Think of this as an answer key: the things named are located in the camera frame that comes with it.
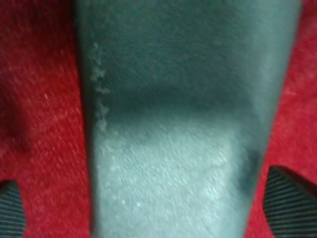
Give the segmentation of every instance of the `gray surface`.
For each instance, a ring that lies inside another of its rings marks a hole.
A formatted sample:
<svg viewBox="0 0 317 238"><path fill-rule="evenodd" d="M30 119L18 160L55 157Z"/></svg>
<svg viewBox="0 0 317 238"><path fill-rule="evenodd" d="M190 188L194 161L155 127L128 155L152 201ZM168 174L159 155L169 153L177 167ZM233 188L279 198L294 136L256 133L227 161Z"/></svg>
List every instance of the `gray surface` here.
<svg viewBox="0 0 317 238"><path fill-rule="evenodd" d="M239 238L299 0L78 0L93 238Z"/></svg>

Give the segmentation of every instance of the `red fabric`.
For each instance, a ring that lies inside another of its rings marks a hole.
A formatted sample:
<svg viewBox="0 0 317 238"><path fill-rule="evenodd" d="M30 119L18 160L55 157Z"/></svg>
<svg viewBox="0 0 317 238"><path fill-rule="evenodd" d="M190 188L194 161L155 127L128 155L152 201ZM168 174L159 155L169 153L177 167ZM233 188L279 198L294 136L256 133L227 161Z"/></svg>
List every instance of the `red fabric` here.
<svg viewBox="0 0 317 238"><path fill-rule="evenodd" d="M0 26L0 180L20 185L25 238L88 238L69 2L1 0ZM305 1L246 238L272 237L261 206L270 164L288 166L317 183L316 0Z"/></svg>

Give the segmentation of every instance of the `ribbed black rubber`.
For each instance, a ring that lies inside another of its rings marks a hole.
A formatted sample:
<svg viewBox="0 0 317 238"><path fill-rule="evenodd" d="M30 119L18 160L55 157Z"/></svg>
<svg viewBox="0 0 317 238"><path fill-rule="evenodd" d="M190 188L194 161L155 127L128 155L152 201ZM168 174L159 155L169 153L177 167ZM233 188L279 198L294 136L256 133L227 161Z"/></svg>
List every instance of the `ribbed black rubber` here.
<svg viewBox="0 0 317 238"><path fill-rule="evenodd" d="M276 238L317 238L317 199L283 168L269 169L264 213Z"/></svg>
<svg viewBox="0 0 317 238"><path fill-rule="evenodd" d="M0 188L0 238L21 238L25 216L18 185L10 181Z"/></svg>

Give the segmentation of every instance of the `red carpet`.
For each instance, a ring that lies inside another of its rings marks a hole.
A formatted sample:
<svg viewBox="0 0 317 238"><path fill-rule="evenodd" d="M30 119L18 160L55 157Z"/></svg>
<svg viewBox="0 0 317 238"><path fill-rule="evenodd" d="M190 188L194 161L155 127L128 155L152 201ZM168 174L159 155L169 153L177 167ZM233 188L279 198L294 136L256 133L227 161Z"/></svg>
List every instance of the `red carpet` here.
<svg viewBox="0 0 317 238"><path fill-rule="evenodd" d="M0 180L20 185L25 238L88 238L69 2L1 0L0 27ZM246 238L272 237L261 205L270 164L317 183L317 0L305 1Z"/></svg>

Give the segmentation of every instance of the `textured surface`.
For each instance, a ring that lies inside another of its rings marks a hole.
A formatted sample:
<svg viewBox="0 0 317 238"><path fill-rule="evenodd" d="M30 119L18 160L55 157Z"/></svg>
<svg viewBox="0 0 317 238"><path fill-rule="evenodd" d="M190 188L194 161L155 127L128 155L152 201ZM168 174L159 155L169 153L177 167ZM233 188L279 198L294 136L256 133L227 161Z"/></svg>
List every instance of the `textured surface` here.
<svg viewBox="0 0 317 238"><path fill-rule="evenodd" d="M25 216L18 185L7 182L0 187L0 238L22 238Z"/></svg>
<svg viewBox="0 0 317 238"><path fill-rule="evenodd" d="M300 1L77 1L93 238L241 238Z"/></svg>
<svg viewBox="0 0 317 238"><path fill-rule="evenodd" d="M24 238L88 238L84 139L68 3L0 1L0 179L16 178ZM272 238L268 164L317 182L317 2L300 24L246 238Z"/></svg>
<svg viewBox="0 0 317 238"><path fill-rule="evenodd" d="M317 198L282 168L269 169L264 213L276 238L317 237Z"/></svg>

